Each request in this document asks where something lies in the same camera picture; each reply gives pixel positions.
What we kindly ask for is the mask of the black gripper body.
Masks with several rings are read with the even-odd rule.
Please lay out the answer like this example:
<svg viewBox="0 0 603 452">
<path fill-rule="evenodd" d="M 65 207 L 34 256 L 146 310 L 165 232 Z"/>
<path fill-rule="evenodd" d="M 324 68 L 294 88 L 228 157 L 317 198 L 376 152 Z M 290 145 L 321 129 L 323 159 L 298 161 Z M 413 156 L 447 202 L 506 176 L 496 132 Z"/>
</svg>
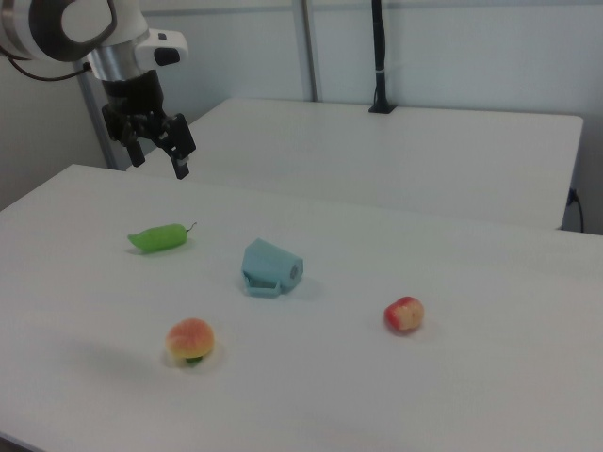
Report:
<svg viewBox="0 0 603 452">
<path fill-rule="evenodd" d="M 102 114 L 112 140 L 126 144 L 130 136 L 125 128 L 129 125 L 138 137 L 155 144 L 174 143 L 157 71 L 123 81 L 103 81 L 102 85 L 107 97 Z"/>
</svg>

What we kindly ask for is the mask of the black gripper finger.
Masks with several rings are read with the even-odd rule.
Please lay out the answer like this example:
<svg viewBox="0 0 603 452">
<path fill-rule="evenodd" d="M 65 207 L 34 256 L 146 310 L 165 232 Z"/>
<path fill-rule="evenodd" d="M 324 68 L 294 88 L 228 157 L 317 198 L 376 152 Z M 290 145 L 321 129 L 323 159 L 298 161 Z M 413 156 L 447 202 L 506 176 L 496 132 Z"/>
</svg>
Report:
<svg viewBox="0 0 603 452">
<path fill-rule="evenodd" d="M 145 162 L 138 136 L 130 125 L 123 127 L 120 143 L 126 149 L 133 167 L 138 168 Z"/>
<path fill-rule="evenodd" d="M 176 178 L 184 179 L 189 175 L 188 158 L 196 150 L 187 121 L 182 114 L 176 114 L 166 118 L 162 130 L 159 147 L 171 159 Z"/>
</svg>

